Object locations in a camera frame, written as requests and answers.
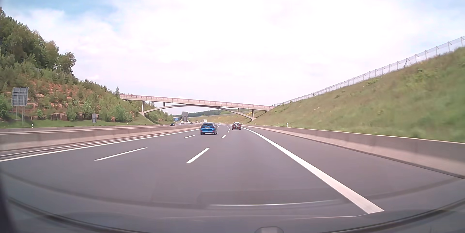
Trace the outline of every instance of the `red car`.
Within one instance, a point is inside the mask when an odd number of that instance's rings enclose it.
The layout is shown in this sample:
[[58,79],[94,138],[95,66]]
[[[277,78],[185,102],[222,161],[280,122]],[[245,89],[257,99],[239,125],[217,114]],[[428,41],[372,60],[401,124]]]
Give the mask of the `red car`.
[[240,123],[235,122],[235,123],[232,124],[232,129],[234,129],[234,130],[240,130],[240,127],[241,127],[241,126],[242,126],[242,125],[241,125]]

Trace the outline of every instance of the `median barrier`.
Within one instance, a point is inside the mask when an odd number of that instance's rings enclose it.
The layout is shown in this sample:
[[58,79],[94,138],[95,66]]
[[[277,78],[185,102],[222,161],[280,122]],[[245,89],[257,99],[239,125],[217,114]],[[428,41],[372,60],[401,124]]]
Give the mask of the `median barrier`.
[[197,126],[112,126],[112,127],[67,127],[25,128],[0,131],[0,151],[49,147],[99,140],[121,139],[175,131],[197,129]]
[[465,143],[276,126],[243,127],[306,138],[465,178]]

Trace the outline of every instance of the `blue car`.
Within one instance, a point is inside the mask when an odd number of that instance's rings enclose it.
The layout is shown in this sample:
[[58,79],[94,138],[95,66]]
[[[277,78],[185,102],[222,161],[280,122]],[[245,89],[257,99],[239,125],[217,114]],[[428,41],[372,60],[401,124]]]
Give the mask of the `blue car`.
[[218,126],[213,122],[204,122],[201,126],[201,135],[204,134],[218,134]]

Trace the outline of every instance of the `wire fence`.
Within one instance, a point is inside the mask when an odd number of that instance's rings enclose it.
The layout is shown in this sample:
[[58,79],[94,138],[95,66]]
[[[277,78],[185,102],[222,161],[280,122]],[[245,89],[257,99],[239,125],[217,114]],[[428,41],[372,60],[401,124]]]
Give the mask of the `wire fence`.
[[371,79],[371,78],[376,78],[376,77],[379,77],[380,75],[384,75],[384,74],[387,74],[387,73],[390,73],[390,72],[393,72],[393,71],[396,71],[396,70],[399,70],[399,69],[403,69],[405,67],[409,67],[409,66],[411,66],[411,65],[413,65],[415,63],[418,63],[420,61],[427,60],[427,59],[430,59],[430,58],[434,58],[434,57],[437,57],[439,55],[442,55],[442,54],[445,54],[445,53],[448,53],[448,52],[453,52],[456,49],[458,49],[460,47],[463,47],[464,43],[465,43],[465,38],[460,37],[458,39],[448,41],[447,43],[436,46],[436,47],[431,48],[429,50],[426,50],[424,52],[415,54],[415,55],[411,56],[410,58],[406,58],[406,59],[400,60],[398,62],[386,65],[384,67],[371,70],[371,71],[369,71],[367,73],[364,73],[362,75],[356,76],[356,77],[348,79],[346,81],[337,83],[337,84],[335,84],[333,86],[326,87],[326,88],[324,88],[322,90],[319,90],[317,92],[313,92],[313,93],[310,93],[310,94],[307,94],[305,96],[298,97],[298,98],[295,98],[295,99],[290,99],[288,101],[281,102],[281,103],[278,103],[278,104],[273,104],[273,106],[284,105],[284,104],[291,103],[293,101],[299,101],[299,100],[302,100],[302,99],[308,99],[308,98],[316,97],[318,95],[325,94],[327,92],[332,92],[334,90],[337,90],[337,89],[340,89],[340,88],[343,88],[343,87],[347,87],[347,86],[350,86],[350,85],[354,85],[356,83],[363,82],[363,81]]

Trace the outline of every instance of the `road surface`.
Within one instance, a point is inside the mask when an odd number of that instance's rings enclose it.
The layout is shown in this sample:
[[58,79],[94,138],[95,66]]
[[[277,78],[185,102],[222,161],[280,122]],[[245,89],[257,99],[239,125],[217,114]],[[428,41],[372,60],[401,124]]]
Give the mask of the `road surface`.
[[[356,217],[432,210],[465,197],[465,180],[257,128],[175,132],[0,157],[3,187],[53,214],[158,219]],[[10,206],[20,226],[33,215]],[[124,219],[80,217],[115,226]],[[143,223],[124,225],[149,232]]]

